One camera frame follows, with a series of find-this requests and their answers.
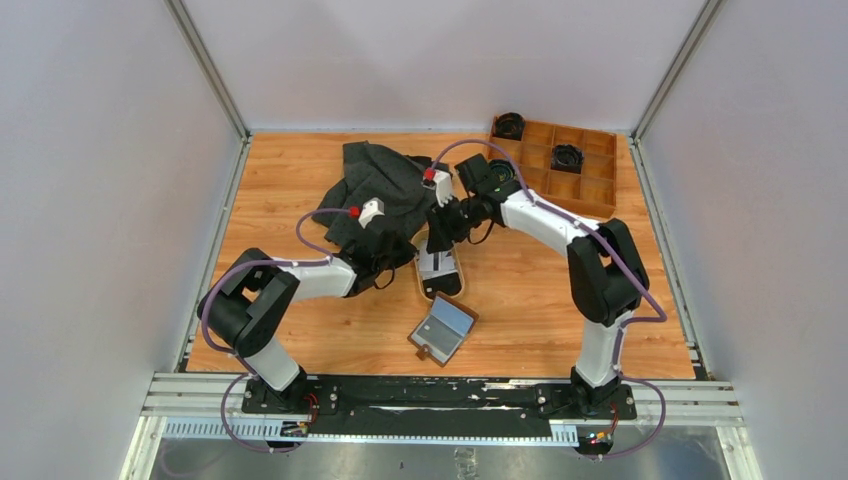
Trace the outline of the brown leather card holder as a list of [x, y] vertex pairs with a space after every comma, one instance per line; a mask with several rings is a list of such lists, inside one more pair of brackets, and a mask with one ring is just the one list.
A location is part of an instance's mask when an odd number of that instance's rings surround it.
[[407, 340], [415, 356], [445, 367], [471, 334], [480, 315], [452, 297], [438, 292], [424, 319]]

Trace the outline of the black credit card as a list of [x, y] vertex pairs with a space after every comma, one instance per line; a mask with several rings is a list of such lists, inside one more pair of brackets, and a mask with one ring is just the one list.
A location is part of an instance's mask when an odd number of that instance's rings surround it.
[[425, 297], [429, 299], [435, 298], [439, 293], [456, 297], [463, 291], [463, 280], [458, 271], [453, 271], [423, 280], [422, 288]]

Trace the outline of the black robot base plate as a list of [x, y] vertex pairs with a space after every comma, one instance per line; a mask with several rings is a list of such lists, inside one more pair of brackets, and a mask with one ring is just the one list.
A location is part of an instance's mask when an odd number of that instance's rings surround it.
[[568, 381], [522, 384], [507, 378], [318, 375], [307, 378], [306, 393], [299, 407], [286, 411], [259, 380], [251, 380], [241, 410], [314, 417], [316, 434], [408, 437], [548, 437], [554, 420], [609, 426], [637, 417], [625, 385], [595, 405]]

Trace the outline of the oval wooden card tray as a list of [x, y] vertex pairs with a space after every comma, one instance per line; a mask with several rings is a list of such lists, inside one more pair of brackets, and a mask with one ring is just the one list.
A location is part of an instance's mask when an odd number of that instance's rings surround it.
[[427, 251], [428, 240], [427, 229], [411, 240], [417, 249], [413, 265], [421, 294], [430, 301], [438, 294], [459, 298], [464, 292], [465, 278], [456, 249], [432, 254]]

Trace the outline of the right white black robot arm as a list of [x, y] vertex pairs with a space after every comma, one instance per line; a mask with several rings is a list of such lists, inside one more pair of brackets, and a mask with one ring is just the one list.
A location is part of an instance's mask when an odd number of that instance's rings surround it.
[[520, 173], [501, 179], [491, 162], [474, 155], [456, 171], [466, 191], [453, 191], [452, 175], [428, 166], [423, 187], [435, 194], [427, 212], [431, 253], [466, 241], [484, 222], [524, 233], [563, 256], [571, 298], [585, 319], [580, 354], [570, 373], [569, 404], [596, 417], [622, 383], [621, 350], [628, 323], [649, 291], [649, 278], [627, 225], [571, 213], [530, 189]]

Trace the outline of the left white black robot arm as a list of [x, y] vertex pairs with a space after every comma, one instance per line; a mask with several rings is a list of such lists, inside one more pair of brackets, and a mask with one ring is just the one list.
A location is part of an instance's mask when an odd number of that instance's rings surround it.
[[386, 271], [411, 262], [416, 248], [387, 220], [372, 220], [340, 251], [319, 260], [278, 259], [244, 251], [200, 300], [207, 344], [235, 356], [283, 413], [305, 403], [307, 374], [277, 339], [289, 307], [317, 298], [352, 298], [377, 286]]

